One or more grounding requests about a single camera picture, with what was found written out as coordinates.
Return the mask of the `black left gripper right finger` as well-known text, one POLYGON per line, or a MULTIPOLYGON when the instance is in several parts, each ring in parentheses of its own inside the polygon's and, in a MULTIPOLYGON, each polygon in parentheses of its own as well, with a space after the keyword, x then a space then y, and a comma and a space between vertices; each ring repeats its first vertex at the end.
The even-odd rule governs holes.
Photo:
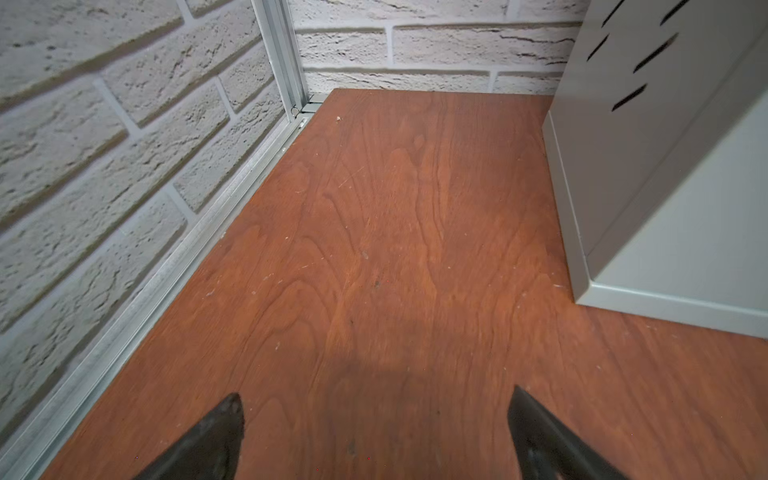
POLYGON ((507 422, 523 479, 624 479, 538 400, 515 386, 507 422))

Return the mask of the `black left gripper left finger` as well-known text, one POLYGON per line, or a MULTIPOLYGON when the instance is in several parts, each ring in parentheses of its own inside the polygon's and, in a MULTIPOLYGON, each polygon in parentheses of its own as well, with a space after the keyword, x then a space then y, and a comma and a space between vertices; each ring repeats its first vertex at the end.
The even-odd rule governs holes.
POLYGON ((233 479, 244 439, 238 393, 227 395, 135 479, 233 479))

